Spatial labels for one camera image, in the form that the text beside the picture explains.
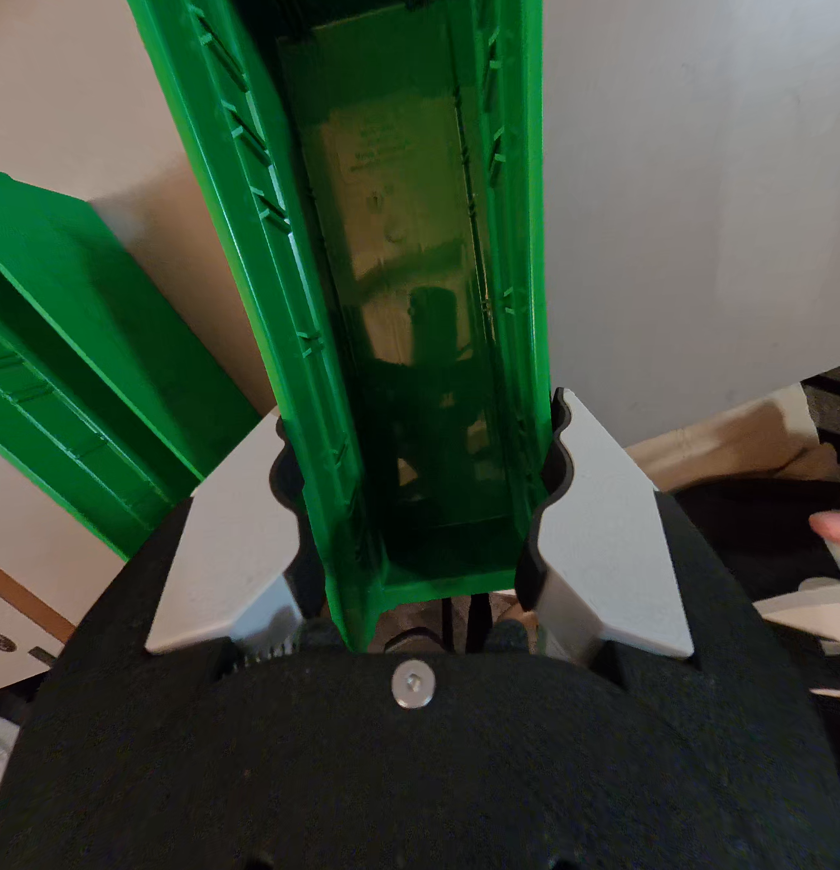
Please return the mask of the person's dark trousers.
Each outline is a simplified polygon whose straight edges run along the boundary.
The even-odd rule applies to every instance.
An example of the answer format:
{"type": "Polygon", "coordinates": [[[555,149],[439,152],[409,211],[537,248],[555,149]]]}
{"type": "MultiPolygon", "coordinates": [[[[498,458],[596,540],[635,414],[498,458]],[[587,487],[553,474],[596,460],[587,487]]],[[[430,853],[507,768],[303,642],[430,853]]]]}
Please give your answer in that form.
{"type": "Polygon", "coordinates": [[[754,605],[840,580],[809,525],[840,484],[743,480],[666,498],[696,666],[679,666],[676,725],[709,779],[702,868],[840,868],[840,653],[754,605]],[[678,508],[673,508],[673,500],[678,508]]]}

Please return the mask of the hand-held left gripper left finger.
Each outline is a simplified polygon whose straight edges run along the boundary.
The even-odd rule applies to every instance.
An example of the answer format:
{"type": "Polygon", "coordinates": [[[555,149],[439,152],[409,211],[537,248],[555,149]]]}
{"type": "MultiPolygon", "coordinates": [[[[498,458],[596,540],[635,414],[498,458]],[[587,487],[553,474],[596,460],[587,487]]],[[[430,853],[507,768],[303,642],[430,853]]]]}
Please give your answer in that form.
{"type": "Polygon", "coordinates": [[[286,578],[299,554],[299,521],[270,484],[286,447],[279,421],[273,408],[193,491],[146,639],[149,653],[227,638],[244,653],[265,655],[303,623],[286,578]]]}

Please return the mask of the green plastic bin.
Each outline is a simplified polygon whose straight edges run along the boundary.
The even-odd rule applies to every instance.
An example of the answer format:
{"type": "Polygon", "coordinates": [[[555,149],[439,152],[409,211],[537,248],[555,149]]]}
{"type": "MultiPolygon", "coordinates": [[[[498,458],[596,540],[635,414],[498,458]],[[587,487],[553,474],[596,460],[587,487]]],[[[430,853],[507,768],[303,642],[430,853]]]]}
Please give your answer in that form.
{"type": "Polygon", "coordinates": [[[0,172],[0,455],[123,559],[259,422],[85,201],[0,172]]]}
{"type": "Polygon", "coordinates": [[[553,439],[541,2],[129,2],[330,613],[512,586],[553,439]]]}

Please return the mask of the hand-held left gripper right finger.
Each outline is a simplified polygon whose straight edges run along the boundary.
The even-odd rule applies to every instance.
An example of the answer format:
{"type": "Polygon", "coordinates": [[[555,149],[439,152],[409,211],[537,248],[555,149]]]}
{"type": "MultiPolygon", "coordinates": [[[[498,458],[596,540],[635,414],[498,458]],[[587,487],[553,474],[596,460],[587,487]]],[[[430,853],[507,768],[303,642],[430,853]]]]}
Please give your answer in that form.
{"type": "Polygon", "coordinates": [[[515,592],[537,620],[537,651],[588,666],[607,642],[678,660],[694,644],[658,490],[573,391],[551,403],[542,470],[515,592]]]}

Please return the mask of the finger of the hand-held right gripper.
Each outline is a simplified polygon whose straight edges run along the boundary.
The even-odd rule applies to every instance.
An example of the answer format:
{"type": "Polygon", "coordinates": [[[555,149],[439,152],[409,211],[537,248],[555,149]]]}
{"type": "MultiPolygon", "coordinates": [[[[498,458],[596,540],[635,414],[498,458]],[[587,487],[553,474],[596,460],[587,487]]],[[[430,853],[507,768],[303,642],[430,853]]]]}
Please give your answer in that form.
{"type": "Polygon", "coordinates": [[[753,605],[767,622],[840,643],[840,580],[808,579],[793,593],[753,605]]]}

